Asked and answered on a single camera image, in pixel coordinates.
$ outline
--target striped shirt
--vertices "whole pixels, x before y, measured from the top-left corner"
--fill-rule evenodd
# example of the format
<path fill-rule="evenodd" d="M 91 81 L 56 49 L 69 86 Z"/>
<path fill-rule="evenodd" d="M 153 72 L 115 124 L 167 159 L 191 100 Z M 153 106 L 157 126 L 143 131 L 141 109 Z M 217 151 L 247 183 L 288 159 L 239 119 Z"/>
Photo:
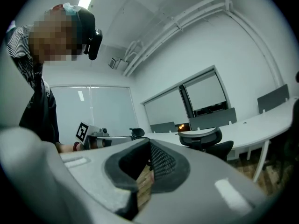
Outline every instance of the striped shirt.
<path fill-rule="evenodd" d="M 29 33 L 32 25 L 17 28 L 7 43 L 7 51 L 13 58 L 20 73 L 28 84 L 36 90 L 36 86 L 42 86 L 43 65 L 33 65 L 33 58 L 29 51 Z M 27 105 L 30 108 L 33 103 L 34 95 Z"/>

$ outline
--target person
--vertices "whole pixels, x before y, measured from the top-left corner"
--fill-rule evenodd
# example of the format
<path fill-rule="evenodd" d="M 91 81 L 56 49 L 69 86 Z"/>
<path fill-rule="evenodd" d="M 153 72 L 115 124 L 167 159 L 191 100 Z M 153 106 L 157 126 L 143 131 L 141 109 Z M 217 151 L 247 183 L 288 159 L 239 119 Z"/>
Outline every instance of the person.
<path fill-rule="evenodd" d="M 94 15 L 87 9 L 59 4 L 46 11 L 33 25 L 7 31 L 7 51 L 20 73 L 33 88 L 20 126 L 35 132 L 41 140 L 55 144 L 59 153 L 82 150 L 82 144 L 61 144 L 57 126 L 56 102 L 42 77 L 46 61 L 75 60 L 95 30 Z"/>

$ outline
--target desk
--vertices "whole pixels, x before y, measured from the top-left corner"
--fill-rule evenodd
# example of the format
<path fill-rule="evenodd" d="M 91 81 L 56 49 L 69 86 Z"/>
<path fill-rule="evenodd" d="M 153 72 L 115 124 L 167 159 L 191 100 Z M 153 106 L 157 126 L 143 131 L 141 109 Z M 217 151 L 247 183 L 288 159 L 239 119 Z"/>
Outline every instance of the desk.
<path fill-rule="evenodd" d="M 265 162 L 269 140 L 290 128 L 292 123 L 293 105 L 296 100 L 297 97 L 292 97 L 282 105 L 279 105 L 268 112 L 231 125 L 219 127 L 222 132 L 221 143 L 232 140 L 234 142 L 233 150 L 263 143 L 260 160 L 253 177 L 254 182 L 257 181 Z M 213 129 L 188 131 L 184 133 L 199 134 L 207 133 L 211 130 Z M 182 146 L 177 133 L 147 133 L 145 136 L 150 139 L 166 141 Z"/>

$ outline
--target white table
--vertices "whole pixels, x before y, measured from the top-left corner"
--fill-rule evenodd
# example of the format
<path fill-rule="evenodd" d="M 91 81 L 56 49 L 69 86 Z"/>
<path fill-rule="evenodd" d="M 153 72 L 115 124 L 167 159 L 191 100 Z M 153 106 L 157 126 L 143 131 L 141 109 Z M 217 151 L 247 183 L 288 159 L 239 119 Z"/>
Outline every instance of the white table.
<path fill-rule="evenodd" d="M 263 143 L 260 160 L 253 177 L 254 182 L 257 181 L 262 171 L 268 152 L 269 139 L 274 138 L 290 128 L 292 123 L 293 105 L 296 99 L 297 97 L 292 97 L 282 105 L 268 112 L 264 112 L 247 120 L 220 127 L 222 132 L 221 143 L 232 140 L 234 142 L 233 150 Z M 213 130 L 213 128 L 184 133 L 199 134 L 207 133 L 211 130 Z M 176 134 L 177 133 L 147 133 L 145 136 L 150 139 L 183 146 L 179 141 L 179 136 Z"/>

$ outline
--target black chair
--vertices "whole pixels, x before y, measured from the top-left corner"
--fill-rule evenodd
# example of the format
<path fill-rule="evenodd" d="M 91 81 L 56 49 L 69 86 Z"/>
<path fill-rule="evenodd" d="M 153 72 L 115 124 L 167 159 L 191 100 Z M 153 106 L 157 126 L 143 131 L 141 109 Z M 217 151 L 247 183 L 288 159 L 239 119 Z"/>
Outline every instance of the black chair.
<path fill-rule="evenodd" d="M 277 181 L 277 184 L 280 184 L 283 176 L 284 176 L 284 169 L 286 167 L 286 162 L 293 165 L 296 162 L 296 157 L 299 154 L 299 100 L 297 100 L 293 107 L 293 117 L 292 117 L 292 125 L 291 128 L 283 133 L 282 135 L 279 135 L 278 137 L 275 137 L 273 140 L 273 151 L 274 151 L 274 159 L 267 162 L 263 166 L 263 170 L 266 169 L 267 166 L 273 165 L 274 167 L 277 164 L 277 161 L 281 162 L 280 170 L 279 170 L 279 180 Z"/>
<path fill-rule="evenodd" d="M 218 144 L 222 139 L 220 128 L 202 134 L 178 133 L 178 135 L 181 144 L 214 155 L 224 161 L 234 145 L 233 141 Z"/>
<path fill-rule="evenodd" d="M 130 128 L 129 130 L 132 130 L 132 137 L 133 139 L 140 139 L 145 134 L 144 130 L 141 128 Z"/>

